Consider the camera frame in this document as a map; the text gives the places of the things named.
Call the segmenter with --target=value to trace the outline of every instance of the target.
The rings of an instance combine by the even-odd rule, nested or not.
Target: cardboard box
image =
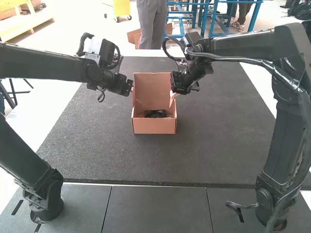
[[[10,8],[4,11],[0,11],[0,20],[6,19],[12,16],[16,16],[15,8]]]
[[[166,35],[171,35],[173,33],[173,24],[168,23],[165,27]],[[128,42],[135,45],[135,48],[138,50],[139,39],[141,36],[141,30],[137,29],[127,33]]]
[[[134,73],[132,123],[134,133],[175,134],[176,101],[170,107],[170,73]],[[145,111],[165,110],[165,118],[145,118]]]

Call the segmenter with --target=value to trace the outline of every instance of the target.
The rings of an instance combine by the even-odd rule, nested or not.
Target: black bag
[[[311,1],[301,3],[297,6],[293,6],[287,12],[288,16],[295,16],[299,20],[311,19]]]
[[[300,3],[300,0],[287,0],[284,6],[280,6],[282,8],[291,9],[292,7],[297,6]]]

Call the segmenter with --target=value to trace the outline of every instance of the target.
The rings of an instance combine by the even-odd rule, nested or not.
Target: blue metal frame
[[[256,22],[256,19],[257,19],[257,15],[258,15],[258,12],[259,12],[259,8],[260,8],[260,5],[263,3],[263,0],[254,0],[254,1],[215,0],[215,2],[214,2],[214,9],[213,10],[208,9],[208,11],[209,11],[208,17],[211,16],[211,18],[212,18],[211,19],[211,25],[210,25],[209,33],[208,33],[208,37],[209,38],[215,37],[215,36],[220,36],[220,35],[231,34],[231,32],[229,31],[228,27],[230,26],[230,20],[231,20],[231,16],[232,16],[232,13],[233,13],[232,12],[233,9],[230,10],[230,15],[217,14],[217,6],[218,6],[219,2],[221,2],[221,3],[222,2],[225,2],[225,3],[255,3],[255,9],[254,9],[254,12],[253,12],[253,15],[252,15],[252,18],[251,18],[251,21],[250,21],[250,24],[249,24],[249,27],[248,27],[247,31],[251,32],[253,30],[255,22]],[[228,19],[226,25],[224,25],[221,22],[221,20],[220,20],[221,18],[227,18]],[[218,23],[218,25],[221,27],[221,29],[223,30],[224,33],[213,33],[215,22]],[[205,33],[205,28],[202,27],[201,35],[202,34],[204,35],[204,33]]]
[[[192,28],[195,28],[195,23],[196,23],[196,16],[197,16],[197,9],[198,9],[198,5],[200,7],[203,7],[205,5],[210,5],[209,3],[198,3],[199,0],[192,0],[192,2],[190,2],[190,0],[187,0],[187,2],[181,1],[181,2],[175,2],[175,1],[170,1],[167,0],[168,5],[176,5],[178,11],[169,11],[168,15],[167,15],[167,19],[166,22],[168,21],[168,19],[178,19],[179,21],[179,28],[180,28],[180,34],[175,34],[172,35],[176,38],[182,38],[185,36],[185,29],[184,29],[184,24],[183,24],[183,19],[191,19],[192,20]],[[182,11],[181,6],[180,5],[187,5],[187,11]],[[169,14],[189,14],[188,17],[186,16],[180,16],[180,17],[175,17],[175,16],[170,16]],[[203,20],[203,25],[206,26],[206,20],[207,19],[207,15],[205,17],[205,20]]]

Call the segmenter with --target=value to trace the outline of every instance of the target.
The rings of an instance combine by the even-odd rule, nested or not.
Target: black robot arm
[[[84,52],[84,41],[91,45]],[[81,38],[79,56],[32,50],[0,42],[0,79],[31,78],[87,83],[92,90],[99,89],[104,100],[108,90],[129,96],[132,80],[119,74],[123,57],[119,48],[107,41],[85,33]],[[63,210],[61,187],[63,176],[41,159],[17,135],[0,113],[0,167],[15,178],[23,188],[23,197],[29,201],[31,220],[47,223]]]
[[[28,78],[87,83],[89,89],[101,89],[128,96],[132,81],[119,74],[122,62],[119,48],[110,41],[92,36],[88,52],[69,56],[47,51],[27,49],[0,42],[0,79]]]
[[[179,65],[171,73],[172,91],[186,95],[199,91],[198,81],[213,73],[212,62],[244,62],[264,67],[272,74],[277,117],[266,164],[256,181],[257,203],[241,206],[227,202],[239,213],[256,208],[259,221],[270,229],[282,230],[289,207],[294,204],[311,166],[311,46],[305,28],[288,24],[271,30],[201,39],[189,33],[181,41],[167,37],[163,49]],[[173,39],[182,48],[184,60],[170,56],[165,42]]]

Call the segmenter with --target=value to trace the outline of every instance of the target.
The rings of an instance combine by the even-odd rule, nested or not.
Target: sneaker
[[[235,22],[230,22],[230,26],[231,27],[234,27],[234,28],[240,28],[240,23],[238,21],[235,21]]]
[[[245,24],[240,24],[238,31],[242,33],[244,31]]]

